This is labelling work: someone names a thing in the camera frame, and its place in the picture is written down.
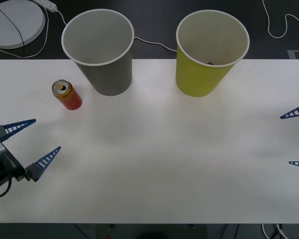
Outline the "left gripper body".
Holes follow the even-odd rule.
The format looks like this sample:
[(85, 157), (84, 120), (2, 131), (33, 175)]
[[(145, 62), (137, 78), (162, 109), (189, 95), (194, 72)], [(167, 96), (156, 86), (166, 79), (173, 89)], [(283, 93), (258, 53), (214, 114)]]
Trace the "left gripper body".
[(9, 176), (19, 182), (25, 178), (25, 175), (24, 167), (12, 153), (0, 143), (0, 186), (8, 182)]

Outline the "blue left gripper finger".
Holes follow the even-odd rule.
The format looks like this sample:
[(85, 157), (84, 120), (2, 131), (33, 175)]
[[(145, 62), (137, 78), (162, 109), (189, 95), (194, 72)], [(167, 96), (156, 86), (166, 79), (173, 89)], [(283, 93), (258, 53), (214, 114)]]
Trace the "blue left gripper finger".
[(27, 179), (27, 181), (33, 180), (34, 182), (37, 182), (44, 171), (47, 169), (47, 167), (50, 165), (50, 163), (54, 160), (60, 149), (61, 147), (57, 147), (47, 155), (41, 157), (39, 160), (26, 167), (25, 178)]
[(0, 140), (7, 140), (26, 127), (34, 124), (36, 119), (23, 120), (15, 123), (0, 125)]

